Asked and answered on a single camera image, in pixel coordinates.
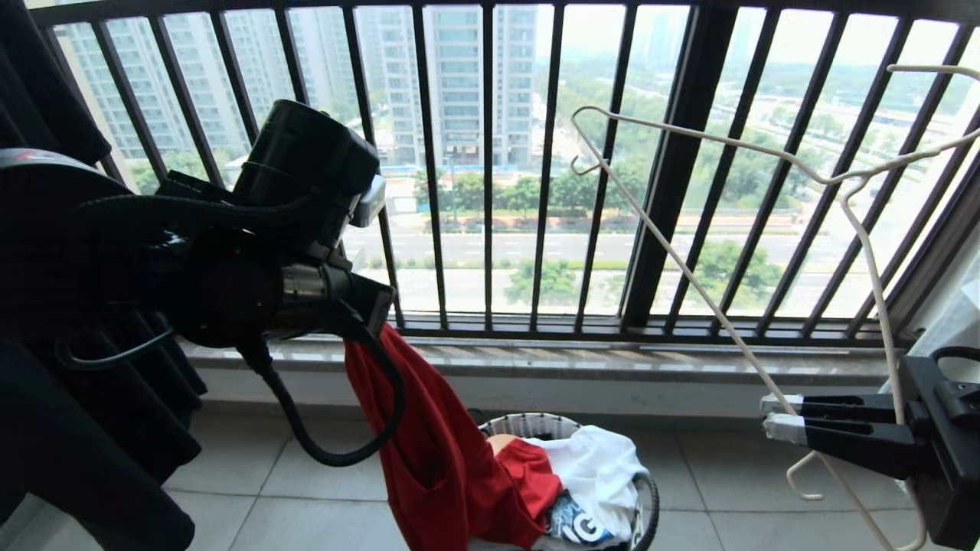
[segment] black cable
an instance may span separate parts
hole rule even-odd
[[[57,358],[58,361],[61,362],[61,364],[66,368],[89,372],[100,371],[142,356],[143,354],[146,354],[150,350],[156,348],[165,339],[172,336],[173,329],[167,329],[150,340],[133,346],[125,352],[120,352],[115,356],[100,358],[98,360],[83,360],[81,358],[76,358],[74,354],[72,354],[72,342],[70,340],[61,339],[55,342],[55,358]]]
[[[405,414],[405,382],[402,380],[398,368],[395,367],[394,362],[391,361],[391,357],[384,351],[384,347],[374,338],[370,330],[361,324],[356,324],[356,326],[358,332],[361,334],[360,340],[367,344],[367,348],[370,349],[374,357],[381,363],[381,368],[391,379],[391,386],[395,394],[395,408],[392,412],[391,419],[388,420],[388,425],[381,433],[372,441],[365,444],[364,447],[348,453],[330,453],[319,447],[313,441],[313,438],[310,437],[306,427],[303,425],[303,420],[300,418],[299,412],[296,410],[293,397],[289,394],[289,390],[286,389],[285,384],[282,383],[279,374],[272,368],[272,357],[269,354],[269,347],[263,339],[258,337],[254,342],[236,347],[245,360],[245,363],[255,373],[262,376],[269,389],[272,390],[272,394],[275,395],[275,399],[279,401],[279,405],[282,406],[282,411],[286,414],[286,420],[289,421],[296,440],[310,454],[310,457],[328,467],[349,467],[373,455],[385,442],[391,439],[391,436],[394,435]]]
[[[933,350],[929,357],[937,362],[943,358],[962,358],[964,360],[980,362],[980,348],[973,348],[972,346],[944,346]]]

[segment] city view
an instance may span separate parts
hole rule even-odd
[[[493,9],[493,82],[483,82],[483,21],[479,6],[426,7],[424,68],[429,82],[433,153],[450,312],[483,312],[484,169],[493,165],[493,304],[496,313],[527,313],[531,308],[538,207],[545,142],[548,72],[555,10],[551,6],[512,5]],[[632,257],[638,218],[610,181],[605,204],[595,211],[597,173],[577,175],[569,168],[588,147],[571,124],[584,105],[608,108],[613,91],[625,10],[617,6],[569,6],[564,11],[557,114],[551,158],[550,193],[544,235],[540,312],[577,310],[588,232],[600,220],[595,264],[588,289],[587,315],[618,312]],[[742,8],[732,33],[721,82],[715,90],[707,131],[727,134],[756,50],[764,10]],[[293,99],[274,14],[271,10],[231,11],[228,33],[241,68],[256,121],[261,124],[273,101]],[[354,129],[362,128],[344,21],[339,8],[289,11],[309,104]],[[621,113],[662,121],[681,53],[686,6],[641,6],[630,49]],[[403,309],[437,311],[431,198],[425,172],[418,59],[412,11],[407,7],[361,7],[356,22],[371,122],[381,171],[388,183],[388,218]],[[787,10],[779,18],[769,57],[742,139],[782,149],[807,91],[810,76],[830,27],[824,12]],[[807,127],[799,156],[830,175],[858,118],[895,28],[894,18],[851,16],[830,73]],[[242,124],[212,22],[204,14],[166,17],[176,57],[191,92],[208,144],[233,185],[248,155]],[[153,138],[169,169],[206,177],[178,107],[152,31],[144,19],[109,22],[112,40]],[[940,64],[956,26],[916,22],[900,63]],[[149,162],[115,89],[89,25],[64,25],[60,44],[83,97],[98,125],[114,144],[114,156],[127,185],[139,193],[157,186]],[[980,67],[980,38],[973,36],[961,65]],[[932,85],[933,76],[894,75],[861,143],[854,168],[879,164],[899,154]],[[493,118],[483,118],[484,94],[492,93]],[[980,101],[980,88],[955,77],[929,123],[922,143],[960,135]],[[583,116],[587,138],[599,149],[607,121]],[[492,151],[484,135],[492,134]],[[647,192],[660,133],[620,125],[612,168],[630,193]],[[673,245],[682,256],[691,247],[721,155],[721,146],[703,143]],[[949,153],[921,161],[905,171],[871,232],[879,267],[895,254],[911,219],[932,190]],[[715,299],[724,291],[776,168],[773,157],[739,151],[711,220],[696,274]],[[671,182],[659,182],[671,185]],[[873,179],[853,201],[860,217],[881,186]],[[759,247],[736,294],[731,313],[758,315],[801,241],[822,188],[793,169],[779,190]],[[824,220],[806,261],[777,315],[808,316],[840,263],[854,231],[835,205]],[[365,276],[388,280],[377,224],[345,234],[345,248]],[[674,299],[680,271],[668,263],[660,279],[652,314],[665,314]],[[825,316],[853,316],[870,292],[863,260],[854,263]],[[709,310],[691,290],[682,315]]]

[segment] metal bar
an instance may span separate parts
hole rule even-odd
[[[844,340],[844,327],[847,320],[823,323],[818,332],[810,339],[800,336],[801,321],[780,322],[778,328],[768,337],[754,336],[755,318],[733,318],[739,334],[743,335],[750,345],[762,346],[792,346],[795,348],[819,349],[821,347],[849,348],[881,348],[880,333],[872,328],[868,333],[862,333],[856,338]],[[619,332],[615,321],[609,318],[597,319],[588,317],[581,333],[575,332],[570,317],[542,317],[538,330],[529,335],[528,318],[526,316],[495,316],[493,330],[486,330],[482,318],[457,317],[449,319],[449,325],[443,328],[434,316],[406,315],[406,327],[402,334],[406,336],[429,336],[439,338],[481,338],[506,340],[559,341],[568,343],[570,340],[592,343],[629,342],[637,344],[674,345],[691,347],[697,345],[717,346],[728,344],[726,338],[720,341],[709,331],[711,320],[698,317],[695,320],[685,319],[683,325],[678,324],[675,334],[666,334],[662,330],[662,317],[652,317],[649,326],[629,333]],[[899,339],[897,345],[902,348],[910,346],[912,341],[907,338]]]
[[[541,196],[538,198],[538,229],[534,246],[534,279],[531,291],[530,330],[538,326],[538,303],[541,300],[541,268],[544,262],[545,229],[548,227],[548,194],[551,187],[551,156],[555,143],[555,111],[558,105],[558,77],[562,65],[564,4],[555,6],[552,20],[552,49],[548,68],[548,98],[545,107],[545,142],[541,152]]]
[[[960,26],[960,28],[956,31],[955,37],[953,38],[953,44],[950,46],[950,50],[947,52],[946,58],[943,60],[943,65],[956,65],[959,63],[959,59],[966,50],[966,45],[969,43],[972,32],[973,27],[967,27],[965,25]],[[922,102],[922,108],[919,109],[918,115],[915,117],[915,121],[908,129],[906,141],[902,144],[902,148],[899,150],[899,155],[904,155],[905,153],[915,151],[915,148],[918,147],[919,141],[921,141],[922,136],[925,134],[926,128],[929,127],[929,122],[932,120],[933,114],[936,113],[936,109],[939,107],[939,102],[943,99],[943,94],[946,93],[946,88],[950,85],[951,77],[952,75],[935,76],[932,86],[929,88],[929,92],[926,94],[925,99]],[[878,218],[880,218],[881,213],[884,212],[885,206],[888,204],[888,200],[892,196],[892,192],[895,191],[895,187],[899,184],[899,181],[902,179],[902,175],[905,173],[905,171],[906,167],[898,167],[888,172],[888,175],[885,176],[885,180],[882,182],[881,188],[874,196],[871,206],[868,207],[867,214],[864,215],[864,220],[861,221],[861,225],[864,226],[864,229],[868,233],[871,233],[871,231],[874,229],[874,225],[877,224]],[[840,287],[841,282],[844,281],[844,277],[847,276],[848,271],[851,269],[851,264],[853,264],[855,258],[858,257],[859,250],[860,241],[857,237],[855,237],[851,240],[851,244],[848,245],[848,249],[844,253],[844,257],[837,266],[837,270],[834,272],[834,275],[830,277],[827,287],[823,290],[823,294],[820,295],[816,305],[813,307],[813,311],[809,315],[809,319],[807,319],[807,322],[804,324],[804,335],[809,335],[813,331],[817,320],[820,319],[823,312],[827,309],[827,306],[830,305],[830,301],[833,300],[834,295],[837,293],[838,287]]]
[[[615,75],[612,78],[612,98],[610,111],[618,113],[622,106],[622,95],[626,88],[626,71],[629,69],[629,52],[633,45],[633,29],[636,26],[636,4],[626,6],[626,15],[622,21],[622,36],[619,39],[619,55],[616,58]],[[603,159],[611,161],[615,147],[616,120],[609,119],[606,124],[606,143],[603,145]],[[610,175],[599,171],[599,185],[596,188],[596,204],[592,209],[592,227],[589,229],[589,241],[585,248],[585,265],[582,269],[582,288],[578,295],[578,313],[575,315],[575,330],[582,330],[582,320],[585,317],[585,303],[589,298],[589,283],[592,282],[592,265],[596,260],[596,242],[599,239],[599,224],[602,222],[603,206],[606,202],[606,187]]]
[[[388,269],[388,280],[395,287],[395,324],[405,326],[405,314],[402,312],[401,291],[398,290],[398,275],[395,271],[395,250],[391,246],[391,225],[388,224],[388,208],[381,209],[377,214],[378,229],[381,230],[381,248],[384,249],[384,265]]]
[[[354,74],[354,90],[358,95],[358,108],[361,111],[361,129],[367,143],[376,146],[374,141],[374,121],[370,113],[370,97],[368,82],[365,78],[364,60],[361,58],[361,44],[358,38],[357,23],[354,18],[354,8],[344,7],[344,30],[347,34],[347,50],[351,55],[351,70]],[[388,208],[381,209],[377,214],[378,229],[381,230],[381,248],[384,250],[384,265],[388,269],[388,280],[395,287],[395,324],[405,326],[405,315],[402,312],[402,299],[398,293],[398,275],[395,271],[395,249],[391,244],[391,226],[388,224]]]
[[[218,163],[215,162],[215,156],[208,145],[208,137],[204,134],[201,120],[197,117],[197,111],[191,102],[187,81],[180,70],[176,52],[173,51],[173,42],[170,33],[167,32],[167,24],[164,22],[164,18],[162,16],[150,18],[150,28],[153,30],[153,37],[157,40],[157,48],[160,49],[160,57],[164,61],[167,77],[170,78],[173,92],[177,96],[177,105],[180,106],[180,112],[183,113],[184,120],[187,122],[190,139],[194,142],[197,154],[201,157],[204,172],[207,173],[212,185],[224,189],[221,171],[218,169]]]
[[[967,132],[971,132],[980,126],[980,110],[977,110],[973,114],[973,119],[970,124],[966,127]],[[929,222],[929,218],[932,217],[932,213],[936,211],[936,207],[939,206],[939,202],[943,199],[943,195],[946,194],[946,190],[950,188],[950,184],[953,182],[953,178],[956,177],[956,173],[959,172],[959,167],[963,165],[963,161],[966,160],[966,155],[970,152],[970,147],[973,144],[967,143],[960,145],[954,150],[953,155],[950,156],[950,161],[946,163],[946,167],[943,168],[943,172],[939,175],[936,180],[936,185],[933,186],[932,191],[929,192],[929,196],[926,198],[925,203],[919,210],[918,214],[915,215],[915,220],[912,221],[911,226],[908,228],[908,232],[905,237],[902,238],[902,242],[899,243],[899,248],[896,249],[895,254],[892,259],[888,262],[888,266],[881,273],[881,284],[883,287],[887,287],[888,283],[892,281],[892,277],[898,272],[905,261],[906,256],[911,251],[912,246],[915,244],[915,240],[925,229],[925,225]],[[969,173],[976,172],[976,165],[980,163],[980,155],[975,155],[973,157],[973,163],[969,168]],[[969,183],[969,178],[965,177],[960,185],[966,185]],[[854,336],[858,333],[861,326],[867,321],[868,314],[871,312],[871,308],[874,307],[874,295],[868,294],[867,298],[864,299],[864,304],[861,305],[860,309],[857,311],[857,315],[851,323],[848,325],[846,334],[848,336]]]
[[[53,27],[45,28],[41,31],[41,35],[48,43],[48,50],[51,52],[51,57],[55,59],[58,64],[58,68],[61,69],[62,76],[65,78],[65,83],[68,85],[69,90],[72,91],[74,99],[78,100],[78,104],[88,113],[91,117],[92,112],[88,109],[88,105],[85,103],[85,98],[81,94],[81,88],[78,86],[78,81],[75,79],[72,73],[72,66],[69,65],[68,59],[65,57],[65,51],[61,47],[61,42],[58,40],[58,31]]]
[[[943,209],[908,269],[886,299],[892,319],[892,333],[904,336],[906,328],[939,283],[943,274],[962,252],[963,243],[977,227],[980,212],[980,161],[975,157],[963,182]]]
[[[809,119],[813,115],[813,108],[816,107],[816,101],[820,98],[820,91],[823,90],[823,83],[827,79],[827,74],[830,73],[830,66],[834,62],[834,56],[837,54],[837,47],[841,43],[841,37],[844,35],[844,27],[847,26],[847,21],[847,14],[834,14],[834,19],[830,22],[827,37],[823,42],[823,48],[820,50],[820,57],[816,60],[816,67],[813,68],[813,75],[810,76],[807,92],[804,93],[800,105],[800,112],[793,122],[793,128],[790,130],[789,137],[786,139],[786,146],[783,147],[783,150],[788,153],[799,151],[800,144],[807,134]],[[759,246],[759,240],[765,231],[765,225],[769,220],[769,215],[772,214],[772,209],[776,206],[779,193],[782,191],[783,184],[786,182],[786,176],[789,174],[791,168],[793,166],[788,161],[782,159],[776,165],[776,170],[772,175],[772,179],[769,181],[769,187],[762,197],[761,205],[759,205],[756,220],[752,224],[752,229],[749,230],[749,236],[746,238],[745,245],[742,247],[742,253],[735,263],[732,277],[728,280],[728,286],[725,287],[725,291],[721,295],[721,301],[718,303],[718,307],[721,308],[722,312],[728,312],[732,302],[735,300],[735,295],[738,293],[739,286],[742,284],[742,278],[749,269],[749,263],[752,262],[752,257],[756,254],[756,247]],[[721,322],[715,322],[711,325],[711,330],[720,330],[720,328]]]
[[[912,20],[902,19],[896,24],[895,31],[892,33],[892,39],[888,44],[888,48],[885,50],[885,55],[882,57],[881,65],[878,66],[878,73],[875,75],[874,81],[871,82],[870,88],[868,88],[867,96],[861,105],[860,113],[857,114],[855,126],[851,130],[851,135],[848,136],[848,141],[844,144],[841,157],[837,160],[837,164],[834,167],[834,175],[845,173],[851,168],[851,163],[858,154],[860,145],[864,141],[864,135],[867,133],[874,113],[878,110],[881,98],[885,95],[885,90],[891,81],[892,74],[886,68],[891,64],[898,63],[902,49],[906,46],[906,40],[908,39],[908,33],[911,31],[912,23]],[[793,251],[793,257],[786,266],[783,276],[779,278],[779,283],[776,284],[772,298],[769,299],[769,303],[766,305],[765,311],[759,320],[759,326],[756,328],[756,331],[760,335],[765,334],[769,329],[769,326],[772,324],[772,319],[782,305],[783,300],[786,299],[786,295],[789,294],[790,289],[793,287],[793,281],[800,272],[800,268],[803,267],[804,260],[807,259],[809,248],[816,240],[816,236],[820,231],[820,227],[823,225],[824,219],[827,217],[827,213],[830,212],[830,209],[834,205],[834,199],[837,197],[837,190],[839,188],[840,186],[838,185],[825,187],[823,193],[820,195],[819,201],[813,208],[813,214],[810,217],[807,228],[803,232],[803,236],[800,238],[800,244]]]
[[[418,98],[422,111],[422,136],[425,143],[425,172],[428,180],[429,209],[432,219],[432,249],[435,253],[435,286],[439,295],[439,320],[448,327],[446,317],[446,278],[442,266],[442,232],[439,230],[439,187],[436,181],[435,146],[432,140],[432,102],[429,96],[428,61],[425,56],[425,24],[422,6],[412,6],[412,23],[416,35],[416,64],[418,66]]]
[[[769,10],[765,13],[762,21],[762,29],[759,31],[759,41],[756,42],[756,52],[753,54],[752,62],[749,64],[749,72],[745,76],[745,85],[742,87],[742,96],[739,98],[738,106],[735,108],[735,116],[732,119],[731,128],[728,130],[728,137],[740,138],[745,130],[746,121],[749,119],[749,111],[752,110],[752,102],[756,98],[756,91],[759,89],[759,81],[762,78],[762,70],[765,69],[765,60],[769,57],[769,48],[772,47],[772,39],[776,34],[776,27],[779,24],[778,10]],[[721,192],[724,191],[725,182],[728,180],[728,173],[731,171],[732,161],[735,160],[736,147],[725,145],[718,160],[718,168],[714,171],[714,178],[711,181],[711,188],[708,190],[708,197],[705,199],[705,208],[701,212],[701,219],[698,221],[698,228],[694,232],[694,240],[691,242],[691,249],[687,253],[687,267],[693,272],[698,266],[698,259],[701,257],[701,249],[705,246],[708,238],[708,230],[711,228],[711,219],[717,209],[718,202],[721,200]],[[688,285],[691,282],[687,277],[682,277],[677,283],[677,290],[674,292],[673,302],[670,304],[670,313],[664,323],[664,330],[673,331],[680,315],[680,309],[687,294]]]
[[[493,85],[493,18],[492,3],[481,6],[483,14],[483,297],[487,329],[493,325],[493,108],[496,90]]]
[[[706,126],[737,17],[734,8],[699,6],[691,10],[666,122],[689,128]],[[700,147],[697,138],[661,132],[644,210],[668,241],[673,238]],[[647,325],[666,261],[666,251],[643,225],[637,226],[634,243],[619,325],[622,331]]]
[[[275,4],[275,24],[279,27],[279,39],[282,41],[282,53],[286,56],[286,68],[289,69],[289,80],[293,83],[293,95],[296,101],[307,104],[310,99],[306,93],[306,83],[303,82],[303,69],[300,58],[296,55],[296,37],[293,36],[293,25],[286,13],[287,2],[273,0]]]
[[[72,73],[72,66],[69,65],[68,59],[65,57],[65,51],[62,49],[61,43],[58,40],[58,32],[53,27],[49,27],[43,29],[41,35],[47,41],[48,50],[58,64],[58,68],[62,72],[62,77],[65,79],[65,83],[68,85],[72,95],[78,101],[78,105],[85,110],[89,118],[92,118],[92,112],[88,109],[88,104],[85,103],[85,97],[81,93],[81,87],[78,86],[78,81]],[[119,183],[123,183],[123,174],[120,173],[119,167],[116,166],[116,161],[113,159],[112,153],[103,157],[99,163],[102,165],[103,172],[108,177]]]
[[[224,61],[224,68],[228,71],[231,93],[234,94],[235,104],[238,105],[238,114],[242,118],[249,143],[254,144],[259,137],[259,125],[255,121],[255,113],[252,111],[252,104],[248,98],[245,79],[242,78],[241,67],[238,66],[238,57],[235,55],[235,47],[231,43],[231,33],[228,32],[226,15],[224,12],[211,12],[210,15],[211,26],[215,29],[215,38],[218,40],[218,49],[221,51],[221,59]]]
[[[526,0],[503,0],[498,4],[523,4]],[[269,7],[269,0],[224,0],[223,10],[259,10]],[[563,0],[563,4],[622,4],[622,0]],[[644,4],[674,5],[676,0],[645,0]],[[427,0],[426,5],[459,5],[459,0]],[[695,6],[714,6],[737,9],[745,0],[697,0]],[[980,6],[974,0],[944,0],[942,2],[896,2],[895,0],[754,0],[752,6],[772,9],[834,9],[849,13],[898,16],[910,19],[952,21],[968,25],[980,24]],[[31,10],[38,26],[84,23],[97,20],[153,17],[169,14],[209,12],[216,0],[102,0],[83,4],[67,4]],[[404,0],[289,0],[290,8],[320,6],[405,6]]]
[[[143,112],[140,111],[139,104],[136,103],[136,95],[132,92],[129,79],[125,76],[123,62],[120,61],[120,54],[116,51],[116,45],[109,34],[108,24],[104,21],[93,23],[92,31],[95,33],[95,39],[99,42],[102,56],[106,59],[106,65],[109,67],[109,74],[113,77],[116,90],[122,99],[122,105],[125,107],[126,114],[129,115],[129,120],[136,131],[139,144],[143,147],[143,152],[150,162],[153,174],[156,175],[157,180],[164,181],[167,178],[167,166],[164,164],[164,158],[160,155],[160,150],[157,149],[157,144],[153,141],[153,135],[150,133],[150,127],[146,125]]]

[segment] hanger hook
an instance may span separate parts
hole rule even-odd
[[[786,470],[786,481],[789,483],[790,489],[792,489],[793,493],[797,494],[797,496],[804,501],[823,500],[822,493],[806,493],[802,491],[800,487],[797,486],[796,484],[797,471],[809,465],[809,463],[812,462],[815,458],[816,458],[816,452],[809,452],[808,454],[806,454],[806,456],[803,459],[794,463],[793,467],[790,467],[789,469]]]
[[[580,170],[580,169],[578,169],[575,166],[576,163],[578,163],[578,155],[575,155],[571,159],[571,163],[569,163],[569,168],[571,168],[571,171],[572,172],[574,172],[574,173],[576,173],[577,175],[580,175],[580,176],[587,175],[587,174],[591,173],[592,171],[594,171],[594,170],[596,170],[596,169],[598,169],[599,167],[602,166],[602,163],[596,163],[595,165],[589,167],[588,169]]]

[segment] clothes hanger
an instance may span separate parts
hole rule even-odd
[[[889,65],[886,68],[886,70],[890,73],[902,72],[902,73],[940,73],[940,74],[949,74],[949,75],[966,75],[973,78],[974,80],[980,81],[980,72],[974,71],[972,69],[968,69],[966,67],[959,67],[959,66]],[[619,177],[615,174],[613,168],[610,166],[610,161],[607,159],[603,159],[602,153],[600,153],[599,148],[585,134],[585,131],[579,125],[577,120],[579,114],[585,111],[598,112],[599,114],[614,121],[633,123],[642,126],[650,126],[668,132],[675,132],[675,133],[685,134],[685,135],[706,139],[710,141],[721,142],[735,147],[751,149],[754,151],[758,151],[760,153],[779,157],[780,159],[783,159],[789,162],[790,164],[792,164],[793,166],[797,167],[798,169],[800,169],[804,174],[809,176],[814,181],[823,185],[828,185],[828,186],[839,185],[844,181],[856,178],[857,185],[851,188],[850,190],[848,190],[846,193],[842,194],[840,197],[838,197],[838,203],[841,205],[841,208],[844,210],[844,214],[847,217],[848,222],[851,223],[851,225],[855,229],[855,232],[857,233],[857,238],[860,241],[861,248],[864,253],[864,260],[868,266],[868,273],[871,277],[872,294],[874,295],[875,307],[878,311],[878,321],[881,327],[882,344],[885,348],[885,361],[888,365],[888,378],[889,381],[891,381],[891,385],[892,385],[892,401],[893,401],[893,406],[895,408],[895,419],[896,419],[896,423],[899,425],[905,423],[904,401],[902,398],[901,386],[898,384],[898,359],[896,358],[895,342],[892,337],[891,322],[888,316],[888,309],[885,304],[884,288],[883,288],[884,286],[882,285],[881,275],[878,272],[877,264],[874,259],[874,252],[871,248],[870,237],[868,236],[867,230],[864,228],[863,225],[861,225],[860,220],[858,220],[858,217],[851,210],[851,207],[848,204],[848,202],[856,193],[864,189],[867,186],[868,181],[872,179],[874,176],[888,172],[898,167],[903,167],[905,165],[914,163],[922,159],[926,159],[929,157],[936,157],[947,149],[951,149],[963,144],[970,143],[973,140],[975,140],[977,137],[980,137],[980,128],[976,128],[973,131],[957,139],[953,139],[941,143],[939,145],[930,147],[928,149],[924,149],[922,151],[915,151],[911,153],[906,153],[904,155],[900,155],[895,159],[886,161],[879,165],[875,165],[868,169],[851,170],[842,173],[840,175],[824,177],[820,175],[812,167],[810,167],[807,163],[805,163],[803,160],[801,160],[800,158],[798,158],[797,156],[791,153],[787,153],[786,151],[782,151],[778,149],[764,147],[761,145],[756,145],[754,143],[749,143],[739,139],[734,139],[727,136],[721,136],[716,134],[710,134],[699,130],[686,128],[684,126],[669,125],[666,123],[659,123],[656,121],[646,121],[643,119],[626,117],[624,115],[620,115],[618,113],[612,113],[606,109],[593,105],[580,107],[575,111],[575,113],[572,114],[571,123],[575,126],[575,130],[578,132],[579,136],[585,142],[586,146],[589,148],[592,155],[596,159],[598,159],[598,162],[595,165],[587,169],[581,170],[575,166],[576,162],[578,161],[578,156],[576,155],[571,160],[572,171],[578,175],[586,175],[595,170],[603,170],[609,175],[609,177],[612,179],[615,185],[619,188],[619,191],[625,197],[626,202],[629,203],[630,208],[640,217],[640,220],[643,222],[643,225],[661,244],[661,246],[666,250],[667,254],[677,264],[677,267],[680,268],[684,276],[687,277],[687,279],[691,282],[691,285],[694,286],[695,290],[698,291],[698,294],[700,294],[701,297],[705,300],[705,303],[709,306],[711,311],[714,312],[714,316],[718,319],[718,321],[725,328],[725,330],[728,331],[728,334],[731,336],[732,340],[735,341],[735,344],[742,351],[742,354],[745,355],[749,363],[752,364],[752,366],[756,369],[756,372],[759,374],[759,377],[762,379],[762,382],[765,383],[765,386],[768,387],[769,391],[772,393],[772,396],[779,401],[779,403],[782,405],[783,409],[785,410],[785,413],[790,415],[799,415],[799,413],[796,411],[796,408],[793,407],[793,404],[790,403],[789,399],[782,392],[782,390],[780,390],[779,386],[775,383],[775,381],[772,380],[772,377],[769,375],[768,371],[761,365],[759,359],[756,357],[755,354],[753,354],[752,350],[745,343],[745,340],[742,338],[742,336],[739,335],[738,331],[735,330],[735,327],[732,325],[732,323],[728,320],[728,318],[721,311],[721,309],[718,308],[717,304],[714,303],[714,301],[708,295],[705,288],[701,285],[698,279],[687,267],[687,263],[680,257],[679,254],[677,254],[677,252],[673,249],[673,247],[670,246],[670,242],[666,240],[666,238],[661,233],[660,229],[657,228],[657,225],[654,224],[654,222],[650,219],[649,216],[647,216],[646,212],[640,206],[639,202],[636,200],[635,197],[633,197],[633,194],[629,192],[629,190],[626,188],[625,185],[623,185],[622,181],[620,181]],[[907,495],[908,495],[908,499],[912,502],[912,505],[914,506],[915,512],[918,516],[918,534],[912,543],[909,543],[902,547],[895,547],[892,545],[888,537],[881,530],[881,528],[874,521],[874,519],[871,518],[871,515],[868,513],[867,509],[861,503],[858,496],[854,493],[854,490],[850,487],[847,481],[834,467],[834,464],[832,463],[831,459],[828,456],[821,454],[819,452],[815,452],[815,451],[809,452],[802,460],[797,462],[795,465],[793,465],[786,471],[786,480],[790,488],[792,488],[793,491],[799,497],[808,501],[823,499],[823,495],[821,494],[810,494],[810,493],[803,492],[796,483],[796,473],[800,469],[805,467],[807,464],[812,462],[814,459],[819,459],[823,463],[823,465],[826,467],[830,475],[834,478],[834,480],[838,483],[838,485],[841,486],[844,492],[855,504],[855,506],[857,507],[857,512],[864,519],[868,527],[871,528],[871,531],[874,533],[874,536],[878,540],[878,542],[881,543],[881,545],[886,550],[916,551],[920,549],[923,545],[925,545],[926,542],[925,521],[922,516],[922,508],[919,506],[919,503],[916,500],[913,491],[909,490],[907,492]]]

